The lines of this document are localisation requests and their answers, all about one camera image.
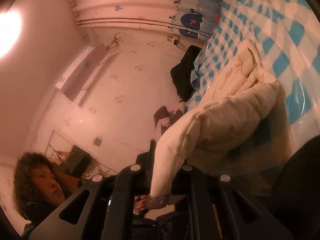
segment bed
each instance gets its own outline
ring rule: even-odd
[[[281,93],[271,114],[213,175],[229,174],[252,194],[269,195],[283,165],[320,134],[320,24],[306,0],[223,0],[219,25],[194,62],[188,110],[247,37]]]

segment plastic sheet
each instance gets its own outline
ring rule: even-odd
[[[305,0],[223,0],[219,26],[195,61],[189,110],[246,37],[282,91],[268,118],[213,175],[242,176],[252,192],[265,195],[286,161],[320,134],[320,24]]]

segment black bag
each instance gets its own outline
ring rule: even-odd
[[[132,240],[190,240],[189,216],[173,211],[156,220],[133,217]]]

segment white wall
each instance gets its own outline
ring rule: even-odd
[[[15,163],[16,159],[0,155],[0,205],[14,229],[21,235],[25,224],[29,223],[29,221],[24,220],[13,205],[12,192]]]
[[[0,58],[0,154],[18,156],[37,108],[84,47],[68,0],[16,0],[20,36]]]
[[[167,42],[167,33],[94,28],[94,36],[105,45],[119,32],[126,34],[125,40],[117,51],[106,55],[91,85],[84,85],[83,100],[71,102],[59,91],[55,94],[30,150],[44,152],[55,130],[117,172],[149,150],[155,137],[153,114],[180,100],[170,70],[184,52]],[[204,41],[180,38],[183,48],[191,44],[202,47]],[[102,139],[100,147],[93,144],[96,137]]]

